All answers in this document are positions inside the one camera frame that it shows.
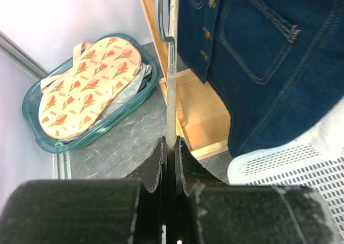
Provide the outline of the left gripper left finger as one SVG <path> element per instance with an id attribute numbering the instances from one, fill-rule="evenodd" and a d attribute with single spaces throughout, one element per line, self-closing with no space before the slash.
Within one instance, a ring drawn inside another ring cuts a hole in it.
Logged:
<path id="1" fill-rule="evenodd" d="M 165 138 L 122 179 L 31 180 L 1 213 L 1 243 L 161 243 Z"/>

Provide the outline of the grey metal hanger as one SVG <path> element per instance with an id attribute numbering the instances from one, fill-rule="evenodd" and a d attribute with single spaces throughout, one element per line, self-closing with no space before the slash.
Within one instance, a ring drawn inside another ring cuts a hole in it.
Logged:
<path id="1" fill-rule="evenodd" d="M 168 147 L 172 149 L 177 138 L 177 28 L 179 0 L 170 0 L 169 2 L 169 34 L 165 33 L 163 25 L 163 2 L 164 0 L 155 0 L 155 15 L 159 38 L 168 46 L 166 142 Z"/>

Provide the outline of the blue denim skirt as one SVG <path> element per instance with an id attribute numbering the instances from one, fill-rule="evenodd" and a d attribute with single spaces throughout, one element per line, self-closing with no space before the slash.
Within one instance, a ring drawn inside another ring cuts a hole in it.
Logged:
<path id="1" fill-rule="evenodd" d="M 180 0 L 178 53 L 225 103 L 233 157 L 281 146 L 343 97 L 343 0 Z"/>

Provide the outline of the white garment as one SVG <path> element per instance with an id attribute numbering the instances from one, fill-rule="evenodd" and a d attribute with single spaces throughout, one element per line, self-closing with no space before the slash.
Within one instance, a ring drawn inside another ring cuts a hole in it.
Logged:
<path id="1" fill-rule="evenodd" d="M 322 154 L 343 154 L 343 97 L 309 130 L 295 138 L 298 144 L 310 144 Z"/>

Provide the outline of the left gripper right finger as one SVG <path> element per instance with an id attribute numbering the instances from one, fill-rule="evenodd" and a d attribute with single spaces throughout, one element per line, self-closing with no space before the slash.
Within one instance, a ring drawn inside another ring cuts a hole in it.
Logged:
<path id="1" fill-rule="evenodd" d="M 181 243 L 342 243 L 320 193 L 306 186 L 228 185 L 175 145 Z"/>

